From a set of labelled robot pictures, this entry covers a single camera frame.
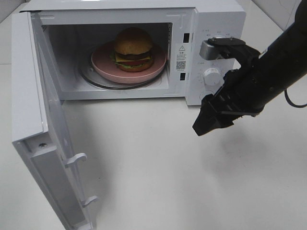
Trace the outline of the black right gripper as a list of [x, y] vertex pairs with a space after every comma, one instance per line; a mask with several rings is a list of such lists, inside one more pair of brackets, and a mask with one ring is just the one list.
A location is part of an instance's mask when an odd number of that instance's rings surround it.
[[230, 70], [224, 76], [224, 84], [214, 95], [206, 95], [201, 101], [200, 113], [192, 128], [198, 136], [215, 129], [232, 126], [239, 117], [257, 116], [264, 106], [254, 102], [257, 99], [257, 80], [249, 71]]

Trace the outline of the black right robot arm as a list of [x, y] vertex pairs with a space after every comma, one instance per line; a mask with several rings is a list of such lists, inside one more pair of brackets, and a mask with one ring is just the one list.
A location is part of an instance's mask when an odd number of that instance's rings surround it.
[[252, 117], [307, 73], [307, 2], [301, 1], [295, 21], [261, 54], [237, 38], [210, 38], [200, 55], [206, 60], [236, 59], [239, 69], [229, 70], [215, 94], [206, 95], [193, 129], [202, 136], [226, 128], [244, 115]]

